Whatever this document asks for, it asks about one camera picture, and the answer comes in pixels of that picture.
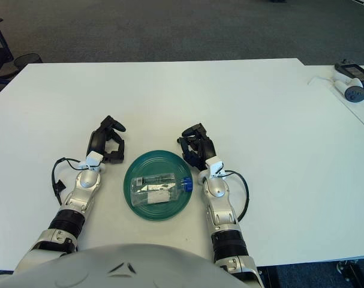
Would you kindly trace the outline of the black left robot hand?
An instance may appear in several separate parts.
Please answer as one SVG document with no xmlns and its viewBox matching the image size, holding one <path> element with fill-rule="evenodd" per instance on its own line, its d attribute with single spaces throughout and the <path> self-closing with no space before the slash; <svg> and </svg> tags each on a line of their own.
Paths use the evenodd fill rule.
<svg viewBox="0 0 364 288">
<path fill-rule="evenodd" d="M 116 132 L 125 132 L 126 128 L 110 115 L 106 116 L 100 126 L 90 136 L 87 155 L 94 151 L 103 156 L 103 163 L 119 164 L 124 160 L 125 142 Z M 118 144 L 118 150 L 107 152 L 106 143 L 113 140 Z"/>
</svg>

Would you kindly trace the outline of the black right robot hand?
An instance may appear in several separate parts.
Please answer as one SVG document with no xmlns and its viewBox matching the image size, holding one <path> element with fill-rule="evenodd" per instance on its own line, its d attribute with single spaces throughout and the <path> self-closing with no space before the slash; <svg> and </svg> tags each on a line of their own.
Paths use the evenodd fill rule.
<svg viewBox="0 0 364 288">
<path fill-rule="evenodd" d="M 216 156 L 214 144 L 201 123 L 183 131 L 177 142 L 182 148 L 183 159 L 199 171 L 206 170 L 206 160 Z"/>
</svg>

